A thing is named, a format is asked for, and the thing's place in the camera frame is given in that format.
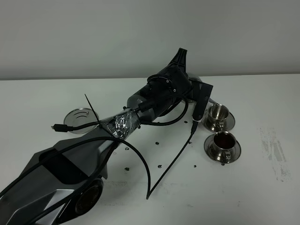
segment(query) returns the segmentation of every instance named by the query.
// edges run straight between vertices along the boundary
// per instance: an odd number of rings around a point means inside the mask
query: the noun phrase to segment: aluminum foil
[[[101,121],[102,126],[114,137],[125,140],[140,126],[140,120],[133,109],[126,109],[119,114]]]

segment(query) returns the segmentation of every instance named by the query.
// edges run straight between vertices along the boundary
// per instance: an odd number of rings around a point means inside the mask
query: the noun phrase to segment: dark liquid
[[[215,144],[222,149],[231,149],[235,145],[235,140],[231,135],[218,134],[214,137]]]

